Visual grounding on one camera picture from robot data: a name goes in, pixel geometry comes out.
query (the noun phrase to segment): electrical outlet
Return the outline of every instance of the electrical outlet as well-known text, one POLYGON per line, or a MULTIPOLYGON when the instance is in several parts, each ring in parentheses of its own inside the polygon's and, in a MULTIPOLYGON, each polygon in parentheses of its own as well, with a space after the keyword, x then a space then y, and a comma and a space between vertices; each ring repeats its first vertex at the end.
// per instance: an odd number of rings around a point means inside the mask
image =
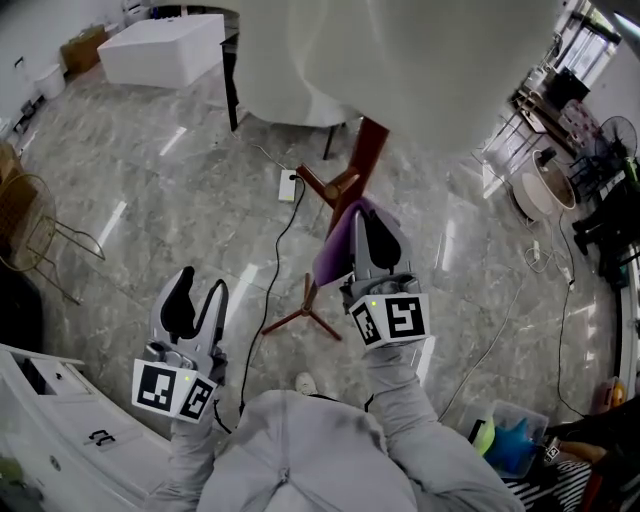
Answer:
POLYGON ((560 269, 560 272, 562 272, 562 275, 564 276, 564 278, 567 281, 567 284, 569 285, 569 289, 571 291, 573 291, 574 289, 574 284, 572 283, 573 281, 573 277, 571 276, 571 271, 567 268, 567 267, 562 267, 560 269))
POLYGON ((278 192, 278 201, 285 203, 293 203, 296 198, 296 181, 294 176, 296 171, 282 169, 280 173, 280 190, 278 192))
POLYGON ((540 243, 537 240, 533 241, 533 262, 540 261, 540 243))

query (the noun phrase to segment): black table leg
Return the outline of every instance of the black table leg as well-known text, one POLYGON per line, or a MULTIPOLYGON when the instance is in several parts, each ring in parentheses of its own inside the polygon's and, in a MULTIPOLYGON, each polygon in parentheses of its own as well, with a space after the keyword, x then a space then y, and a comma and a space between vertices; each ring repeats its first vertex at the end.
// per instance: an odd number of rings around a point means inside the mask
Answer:
POLYGON ((326 160, 329 158, 329 150, 331 149, 331 141, 333 140, 333 135, 336 133, 337 125, 333 125, 329 128, 329 137, 327 138, 327 145, 324 148, 324 155, 322 155, 322 159, 326 160))
POLYGON ((233 70, 236 66, 235 53, 222 52, 222 66, 224 68, 224 88, 227 94, 227 109, 229 110, 229 123, 231 131, 235 132, 238 128, 238 117, 236 115, 236 106, 238 105, 238 96, 236 94, 236 86, 233 83, 233 70))

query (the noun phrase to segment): blue object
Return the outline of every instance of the blue object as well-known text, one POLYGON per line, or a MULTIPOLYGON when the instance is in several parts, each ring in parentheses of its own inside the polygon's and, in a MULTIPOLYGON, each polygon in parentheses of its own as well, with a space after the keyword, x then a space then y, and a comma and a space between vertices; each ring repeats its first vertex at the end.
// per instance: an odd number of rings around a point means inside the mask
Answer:
POLYGON ((496 427, 495 440, 484 458, 494 468, 516 473, 522 458, 530 456, 535 449, 535 443, 527 436, 527 418, 524 418, 511 430, 496 427))

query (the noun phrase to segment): white cabinet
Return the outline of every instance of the white cabinet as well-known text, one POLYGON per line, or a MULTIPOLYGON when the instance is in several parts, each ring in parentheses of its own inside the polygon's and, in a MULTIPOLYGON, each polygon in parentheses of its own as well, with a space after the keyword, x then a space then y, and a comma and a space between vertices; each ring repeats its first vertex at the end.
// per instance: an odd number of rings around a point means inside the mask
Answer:
POLYGON ((55 509, 140 510, 165 477, 169 442, 68 360, 0 345, 0 410, 0 446, 9 452, 3 455, 20 463, 55 509), (44 379, 45 394, 22 373, 25 359, 44 379))
POLYGON ((31 359, 31 364, 47 383, 48 393, 54 395, 87 394, 87 388, 59 361, 31 359))

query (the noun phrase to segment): purple cloth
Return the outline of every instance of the purple cloth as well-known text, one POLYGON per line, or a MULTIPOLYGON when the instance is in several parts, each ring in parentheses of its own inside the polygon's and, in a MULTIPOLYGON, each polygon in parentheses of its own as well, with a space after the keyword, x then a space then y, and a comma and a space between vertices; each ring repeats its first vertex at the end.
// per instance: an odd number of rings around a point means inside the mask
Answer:
POLYGON ((378 209, 373 201, 360 198, 344 211, 320 254, 313 260, 313 276, 318 286, 324 286, 349 274, 351 265, 351 221, 358 208, 378 209))

